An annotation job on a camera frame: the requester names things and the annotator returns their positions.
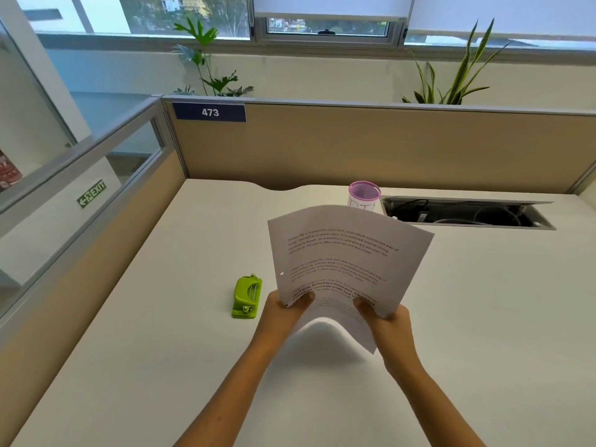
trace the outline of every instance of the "hand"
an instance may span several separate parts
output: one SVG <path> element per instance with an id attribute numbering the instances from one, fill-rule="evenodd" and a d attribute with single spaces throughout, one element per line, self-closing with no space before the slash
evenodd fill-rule
<path id="1" fill-rule="evenodd" d="M 399 305 L 398 310 L 387 318 L 379 317 L 362 298 L 354 298 L 354 306 L 370 327 L 385 368 L 393 378 L 399 382 L 404 374 L 423 370 L 413 343 L 409 311 L 405 306 Z"/>
<path id="2" fill-rule="evenodd" d="M 292 306 L 287 308 L 279 300 L 277 290 L 269 293 L 250 345 L 263 347 L 273 354 L 277 353 L 296 322 L 314 299 L 315 294 L 310 291 L 303 294 Z"/>

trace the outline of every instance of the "white paper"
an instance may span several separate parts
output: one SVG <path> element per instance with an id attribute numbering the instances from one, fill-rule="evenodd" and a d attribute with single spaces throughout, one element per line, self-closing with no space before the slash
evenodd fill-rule
<path id="1" fill-rule="evenodd" d="M 395 312 L 434 233 L 344 205 L 310 207 L 268 223 L 279 299 L 292 305 L 316 293 L 295 330 L 328 317 L 374 353 L 373 335 L 352 299 L 368 300 L 382 317 Z"/>

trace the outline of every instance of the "desk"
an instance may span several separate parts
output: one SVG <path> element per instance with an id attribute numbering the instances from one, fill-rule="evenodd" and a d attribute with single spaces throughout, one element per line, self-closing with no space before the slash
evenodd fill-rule
<path id="1" fill-rule="evenodd" d="M 596 212 L 572 195 L 383 193 L 554 202 L 540 210 L 556 231 L 425 226 L 404 304 L 423 364 L 487 445 L 593 446 Z M 266 221 L 346 201 L 187 180 L 13 446 L 172 445 L 256 327 L 230 317 L 236 280 L 275 288 Z M 315 322 L 272 362 L 236 445 L 428 444 L 378 352 Z"/>

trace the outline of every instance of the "red object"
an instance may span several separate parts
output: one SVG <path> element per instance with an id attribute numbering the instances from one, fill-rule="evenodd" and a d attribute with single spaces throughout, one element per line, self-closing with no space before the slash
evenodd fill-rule
<path id="1" fill-rule="evenodd" d="M 23 175 L 17 167 L 0 151 L 0 191 L 19 183 Z"/>

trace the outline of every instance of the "person's left hand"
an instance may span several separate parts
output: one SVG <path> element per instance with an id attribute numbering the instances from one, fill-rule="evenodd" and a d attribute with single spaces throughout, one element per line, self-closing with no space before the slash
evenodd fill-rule
<path id="1" fill-rule="evenodd" d="M 315 293 L 310 291 L 304 293 L 291 307 L 287 308 L 279 300 L 277 290 L 269 293 L 250 345 L 263 347 L 273 354 L 277 353 L 314 299 Z"/>

